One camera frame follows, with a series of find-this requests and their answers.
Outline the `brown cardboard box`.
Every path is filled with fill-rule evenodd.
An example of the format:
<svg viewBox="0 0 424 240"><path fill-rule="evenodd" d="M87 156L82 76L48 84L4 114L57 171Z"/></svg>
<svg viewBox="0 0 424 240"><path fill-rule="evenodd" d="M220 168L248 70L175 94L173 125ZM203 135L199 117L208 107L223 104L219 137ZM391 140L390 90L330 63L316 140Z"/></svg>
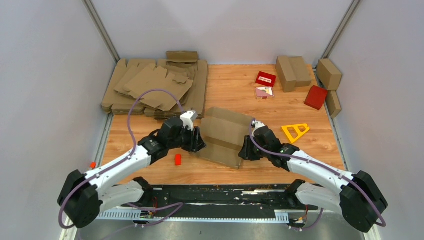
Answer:
<svg viewBox="0 0 424 240"><path fill-rule="evenodd" d="M253 117L220 107L211 107L200 122L200 135L206 147L195 153L198 158L239 169L239 153Z"/></svg>

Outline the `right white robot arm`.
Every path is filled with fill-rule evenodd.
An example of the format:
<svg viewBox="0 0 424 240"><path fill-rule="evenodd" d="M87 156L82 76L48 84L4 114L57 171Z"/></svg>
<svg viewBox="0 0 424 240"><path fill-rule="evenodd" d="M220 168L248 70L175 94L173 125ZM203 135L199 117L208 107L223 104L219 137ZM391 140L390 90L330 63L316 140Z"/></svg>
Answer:
<svg viewBox="0 0 424 240"><path fill-rule="evenodd" d="M385 227L382 217L388 202L370 174L341 170L323 163L290 143L281 143L274 132L254 120L244 137L239 157L248 161L268 159L275 167L315 182L295 180L285 195L292 209L312 205L343 216L356 230L367 233L374 225Z"/></svg>

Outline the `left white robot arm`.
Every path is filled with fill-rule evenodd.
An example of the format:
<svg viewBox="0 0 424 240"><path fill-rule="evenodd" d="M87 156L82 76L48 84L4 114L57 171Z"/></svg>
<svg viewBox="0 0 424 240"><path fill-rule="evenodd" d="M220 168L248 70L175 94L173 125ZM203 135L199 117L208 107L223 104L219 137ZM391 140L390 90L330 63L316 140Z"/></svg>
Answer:
<svg viewBox="0 0 424 240"><path fill-rule="evenodd" d="M57 200L60 206L59 225L63 229L81 229L92 223L100 213L114 207L128 203L149 206L153 193L142 177L124 185L118 183L135 171L163 159L172 149L196 153L205 148L200 128L194 125L196 118L194 110L171 117L160 129L135 141L133 148L108 164L85 173L72 171Z"/></svg>

